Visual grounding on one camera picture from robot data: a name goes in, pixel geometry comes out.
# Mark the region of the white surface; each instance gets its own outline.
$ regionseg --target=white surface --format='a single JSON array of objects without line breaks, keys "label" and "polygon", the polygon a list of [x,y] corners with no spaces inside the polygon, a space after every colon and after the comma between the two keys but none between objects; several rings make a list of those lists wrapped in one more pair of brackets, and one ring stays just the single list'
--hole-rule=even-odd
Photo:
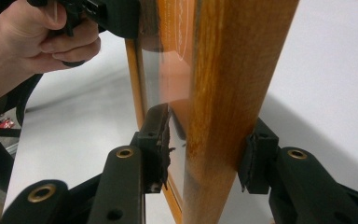
[{"label": "white surface", "polygon": [[[301,0],[260,114],[281,147],[311,152],[358,190],[358,1]],[[268,197],[238,179],[220,223],[269,223]]]},{"label": "white surface", "polygon": [[[78,68],[45,74],[22,127],[5,207],[29,185],[59,179],[72,188],[103,170],[137,131],[124,40],[101,34],[101,52]],[[164,195],[146,195],[148,223],[174,223]]]}]

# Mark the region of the wooden edge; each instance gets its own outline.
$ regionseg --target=wooden edge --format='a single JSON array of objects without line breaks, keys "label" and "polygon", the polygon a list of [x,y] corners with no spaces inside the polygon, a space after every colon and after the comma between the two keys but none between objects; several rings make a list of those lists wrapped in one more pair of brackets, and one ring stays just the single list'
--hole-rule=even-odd
[{"label": "wooden edge", "polygon": [[176,224],[182,224],[182,199],[179,196],[171,174],[168,174],[167,189],[162,188]]},{"label": "wooden edge", "polygon": [[145,111],[144,111],[144,102],[141,94],[141,81],[139,78],[139,70],[136,56],[136,46],[135,41],[132,39],[125,39],[127,59],[129,62],[130,69],[130,78],[131,78],[131,88],[133,102],[135,106],[136,121],[138,124],[138,129],[141,129],[142,124],[145,120]]}]

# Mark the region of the human hand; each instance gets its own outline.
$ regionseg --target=human hand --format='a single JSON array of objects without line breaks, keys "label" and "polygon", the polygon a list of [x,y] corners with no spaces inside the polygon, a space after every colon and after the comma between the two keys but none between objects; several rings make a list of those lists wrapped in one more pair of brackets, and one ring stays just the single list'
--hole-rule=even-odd
[{"label": "human hand", "polygon": [[74,36],[51,36],[66,23],[63,6],[57,5],[57,18],[46,7],[32,7],[26,0],[17,0],[0,15],[0,50],[32,73],[68,68],[66,62],[87,61],[100,50],[98,25],[90,19],[74,29]]}]

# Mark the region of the red object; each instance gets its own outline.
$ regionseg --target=red object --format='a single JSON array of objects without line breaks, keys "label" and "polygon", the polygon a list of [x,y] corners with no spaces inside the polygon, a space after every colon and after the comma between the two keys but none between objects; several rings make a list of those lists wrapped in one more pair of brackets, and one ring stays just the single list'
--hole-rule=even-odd
[{"label": "red object", "polygon": [[11,118],[0,120],[0,129],[11,129],[14,127],[14,125],[15,123]]}]

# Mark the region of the person's arm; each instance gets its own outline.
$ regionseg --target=person's arm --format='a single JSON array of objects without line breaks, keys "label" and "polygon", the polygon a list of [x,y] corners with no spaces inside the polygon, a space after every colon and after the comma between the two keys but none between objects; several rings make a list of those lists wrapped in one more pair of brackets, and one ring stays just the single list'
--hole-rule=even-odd
[{"label": "person's arm", "polygon": [[65,9],[57,9],[55,20],[45,9],[18,0],[0,15],[0,96],[33,74],[68,68],[62,61],[87,61],[99,52],[98,26],[89,19],[74,29],[74,37],[49,37],[66,22]]}]

